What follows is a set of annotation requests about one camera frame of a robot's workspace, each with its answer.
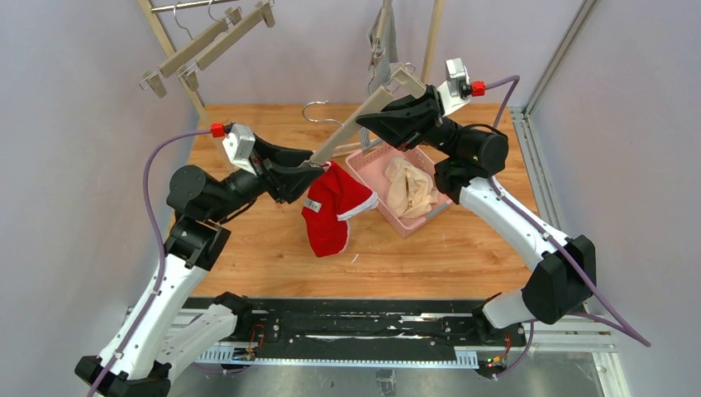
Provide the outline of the wooden clip hanger red underwear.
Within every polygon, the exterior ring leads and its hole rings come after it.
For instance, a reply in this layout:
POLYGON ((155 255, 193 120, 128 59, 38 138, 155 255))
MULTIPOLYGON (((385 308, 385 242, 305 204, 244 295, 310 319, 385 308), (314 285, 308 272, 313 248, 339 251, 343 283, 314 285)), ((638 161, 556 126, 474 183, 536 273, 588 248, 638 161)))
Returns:
POLYGON ((414 98, 420 98, 426 92, 426 85, 414 74, 416 68, 411 64, 397 64, 387 84, 380 85, 331 136, 316 150, 310 162, 322 164, 338 152, 351 138, 356 136, 362 126, 356 122, 359 116, 381 111, 394 99, 394 93, 402 88, 414 98))

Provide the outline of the wooden clip hanger cream underwear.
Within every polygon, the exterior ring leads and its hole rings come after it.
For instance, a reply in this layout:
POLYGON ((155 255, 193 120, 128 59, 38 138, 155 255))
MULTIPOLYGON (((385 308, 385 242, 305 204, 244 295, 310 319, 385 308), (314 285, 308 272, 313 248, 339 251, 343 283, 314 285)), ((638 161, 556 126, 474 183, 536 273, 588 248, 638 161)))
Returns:
POLYGON ((193 63, 179 72, 179 77, 192 91, 198 91, 198 72, 211 66, 226 51, 234 46, 248 32, 260 23, 268 28, 275 25, 273 8, 275 1, 258 2, 253 9, 242 14, 241 8, 229 7, 225 11, 224 29, 216 35, 196 54, 193 63))

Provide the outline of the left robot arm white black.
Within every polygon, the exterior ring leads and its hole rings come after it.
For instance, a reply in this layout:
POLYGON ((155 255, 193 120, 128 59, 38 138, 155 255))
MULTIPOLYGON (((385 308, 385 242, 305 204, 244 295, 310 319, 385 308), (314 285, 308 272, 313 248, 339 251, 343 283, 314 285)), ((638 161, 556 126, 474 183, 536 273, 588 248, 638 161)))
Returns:
POLYGON ((83 356, 75 374, 91 395, 166 396, 174 381, 216 342, 246 333, 250 303, 230 292, 217 296, 205 312, 171 333, 173 321, 194 288, 210 272, 230 236, 226 224, 268 194, 280 203, 299 199, 323 175, 311 151, 276 146, 248 127, 212 127, 222 139, 234 171, 216 179, 195 165, 176 170, 168 205, 175 223, 157 233, 153 275, 115 337, 95 356, 83 356))

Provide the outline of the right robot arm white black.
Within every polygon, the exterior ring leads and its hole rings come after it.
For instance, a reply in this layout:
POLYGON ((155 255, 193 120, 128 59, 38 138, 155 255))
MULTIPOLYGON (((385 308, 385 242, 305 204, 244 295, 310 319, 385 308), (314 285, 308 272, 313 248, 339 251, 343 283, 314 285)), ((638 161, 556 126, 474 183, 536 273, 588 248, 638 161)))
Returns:
POLYGON ((453 121, 450 115, 468 102, 445 85, 429 85, 419 98, 405 96, 355 121, 399 151, 425 145, 445 154, 435 165, 436 188, 490 225, 527 264, 531 275, 522 288, 477 308, 486 332, 528 320, 556 323, 592 296, 595 246, 540 219, 495 179, 505 168, 508 137, 489 124, 453 121))

